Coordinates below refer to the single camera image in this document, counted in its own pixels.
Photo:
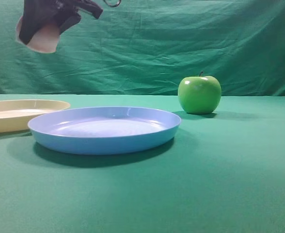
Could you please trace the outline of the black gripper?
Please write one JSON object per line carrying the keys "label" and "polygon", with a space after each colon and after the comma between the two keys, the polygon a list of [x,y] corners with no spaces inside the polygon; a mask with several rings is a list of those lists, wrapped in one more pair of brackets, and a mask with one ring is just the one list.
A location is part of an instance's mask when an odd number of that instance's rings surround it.
{"label": "black gripper", "polygon": [[26,0],[18,21],[18,40],[24,45],[32,39],[42,40],[47,34],[47,22],[51,20],[60,25],[60,33],[63,33],[81,21],[80,10],[95,19],[103,12],[92,0]]}

